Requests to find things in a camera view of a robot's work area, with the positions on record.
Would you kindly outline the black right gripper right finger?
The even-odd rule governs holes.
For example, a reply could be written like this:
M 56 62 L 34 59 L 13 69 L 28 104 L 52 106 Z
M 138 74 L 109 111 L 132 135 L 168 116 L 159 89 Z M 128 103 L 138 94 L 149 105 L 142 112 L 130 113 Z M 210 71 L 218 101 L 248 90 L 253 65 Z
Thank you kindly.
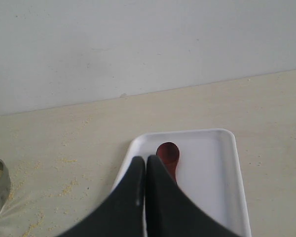
M 149 237 L 236 237 L 197 207 L 158 156 L 146 163 L 146 226 Z

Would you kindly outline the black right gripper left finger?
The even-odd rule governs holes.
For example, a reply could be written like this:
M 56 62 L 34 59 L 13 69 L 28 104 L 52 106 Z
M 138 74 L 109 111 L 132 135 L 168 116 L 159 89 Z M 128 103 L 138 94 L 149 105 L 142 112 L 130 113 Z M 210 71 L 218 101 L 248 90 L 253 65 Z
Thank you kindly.
M 146 166 L 133 157 L 114 190 L 86 218 L 61 237 L 143 237 Z

